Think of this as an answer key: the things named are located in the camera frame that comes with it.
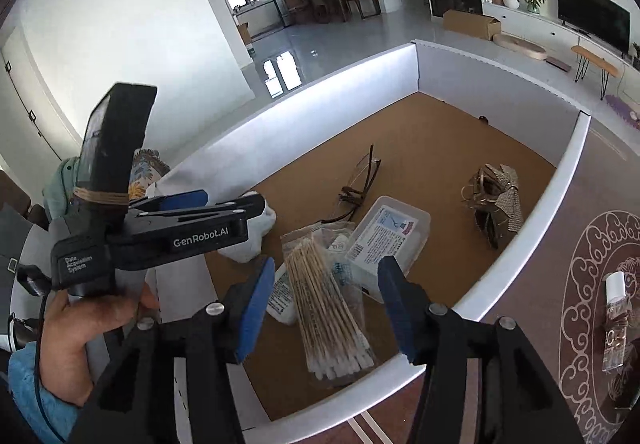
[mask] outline black television screen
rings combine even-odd
[[[611,0],[558,0],[558,18],[629,52],[629,12]]]

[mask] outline screw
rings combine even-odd
[[[514,328],[516,328],[516,322],[514,321],[513,318],[503,316],[500,318],[500,326],[503,329],[513,330]]]
[[[429,312],[436,316],[444,316],[447,313],[447,307],[442,303],[432,303],[429,305]]]
[[[153,318],[149,318],[149,317],[145,317],[145,318],[142,318],[138,322],[138,329],[139,330],[149,330],[151,327],[153,327],[153,325],[154,325],[154,319]]]
[[[214,302],[209,303],[205,310],[209,316],[220,316],[225,311],[225,306],[222,303]]]

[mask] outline blue gripper pad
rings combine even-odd
[[[398,348],[410,363],[414,363],[418,356],[416,338],[424,329],[425,309],[429,305],[427,293],[406,280],[392,256],[385,256],[378,264],[378,287]]]
[[[189,191],[165,198],[158,206],[160,211],[174,211],[178,209],[201,208],[207,205],[209,196],[204,189]]]
[[[273,258],[265,259],[260,277],[255,284],[254,293],[240,319],[238,346],[236,347],[238,363],[242,363],[255,348],[255,342],[258,340],[264,313],[267,309],[267,302],[273,291],[275,272],[276,266]]]

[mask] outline white vase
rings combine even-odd
[[[520,7],[519,0],[503,0],[505,7],[509,7],[510,9],[517,9]]]

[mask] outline clear plastic box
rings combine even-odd
[[[378,289],[378,262],[394,256],[406,276],[427,242],[431,215],[399,200],[381,196],[349,240],[351,279],[362,291],[383,303]]]

